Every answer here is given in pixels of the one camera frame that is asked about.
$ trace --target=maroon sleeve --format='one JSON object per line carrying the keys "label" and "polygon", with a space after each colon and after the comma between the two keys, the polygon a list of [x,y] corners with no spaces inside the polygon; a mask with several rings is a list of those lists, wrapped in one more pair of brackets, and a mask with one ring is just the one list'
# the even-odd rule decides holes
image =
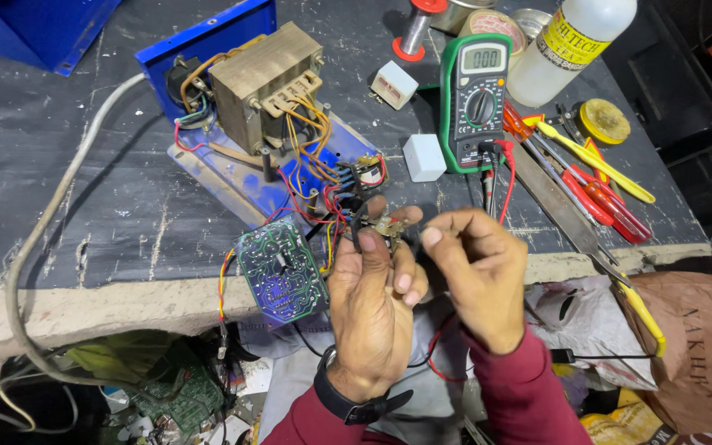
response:
{"label": "maroon sleeve", "polygon": [[404,445],[394,437],[366,429],[367,425],[346,426],[323,406],[315,388],[310,388],[293,402],[262,445]]}
{"label": "maroon sleeve", "polygon": [[490,427],[501,445],[593,442],[550,369],[548,349],[529,328],[518,349],[506,356],[492,355],[470,335],[464,337]]}

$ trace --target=digital multimeter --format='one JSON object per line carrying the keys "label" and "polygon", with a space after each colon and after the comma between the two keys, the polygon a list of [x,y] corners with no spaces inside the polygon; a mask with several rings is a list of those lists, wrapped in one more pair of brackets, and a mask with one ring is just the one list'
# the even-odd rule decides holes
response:
{"label": "digital multimeter", "polygon": [[492,168],[490,147],[502,139],[505,82],[513,42],[497,33],[466,35],[441,55],[438,139],[447,171]]}

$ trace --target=fingernail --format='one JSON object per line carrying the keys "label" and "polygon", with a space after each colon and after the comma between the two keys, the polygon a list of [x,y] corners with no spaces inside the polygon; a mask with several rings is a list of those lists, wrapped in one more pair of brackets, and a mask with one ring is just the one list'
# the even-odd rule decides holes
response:
{"label": "fingernail", "polygon": [[401,278],[397,280],[397,287],[403,292],[408,290],[410,288],[410,275],[406,274],[401,276]]}
{"label": "fingernail", "polygon": [[422,232],[422,244],[426,248],[431,248],[441,241],[442,236],[441,231],[436,227],[428,227]]}
{"label": "fingernail", "polygon": [[368,234],[360,233],[358,235],[358,243],[359,246],[361,246],[361,250],[364,250],[366,252],[371,252],[375,250],[375,240],[372,239],[372,237]]}
{"label": "fingernail", "polygon": [[416,303],[418,303],[421,299],[422,296],[419,294],[419,292],[417,292],[416,290],[412,290],[403,297],[403,302],[410,307],[414,307],[414,305],[416,305]]}

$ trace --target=solder wire spool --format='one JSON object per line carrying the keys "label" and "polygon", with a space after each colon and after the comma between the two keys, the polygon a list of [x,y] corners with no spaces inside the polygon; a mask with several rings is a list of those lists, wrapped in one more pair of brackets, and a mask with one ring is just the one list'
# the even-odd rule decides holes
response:
{"label": "solder wire spool", "polygon": [[391,42],[391,48],[402,60],[418,62],[425,56],[422,40],[430,29],[430,19],[447,9],[446,0],[411,0],[411,11],[402,37]]}

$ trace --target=wristwatch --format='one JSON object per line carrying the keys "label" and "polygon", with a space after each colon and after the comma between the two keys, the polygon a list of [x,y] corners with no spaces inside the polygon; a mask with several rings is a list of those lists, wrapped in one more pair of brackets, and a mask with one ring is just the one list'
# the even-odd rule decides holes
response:
{"label": "wristwatch", "polygon": [[411,396],[414,395],[414,390],[409,389],[393,398],[388,398],[389,391],[386,391],[386,394],[381,397],[371,398],[364,403],[348,400],[331,385],[326,375],[326,368],[328,368],[331,359],[335,355],[334,345],[329,346],[323,353],[321,362],[317,365],[314,387],[317,397],[321,400],[323,406],[331,411],[332,414],[344,420],[345,425],[371,424],[380,419],[385,413],[397,410],[408,403]]}

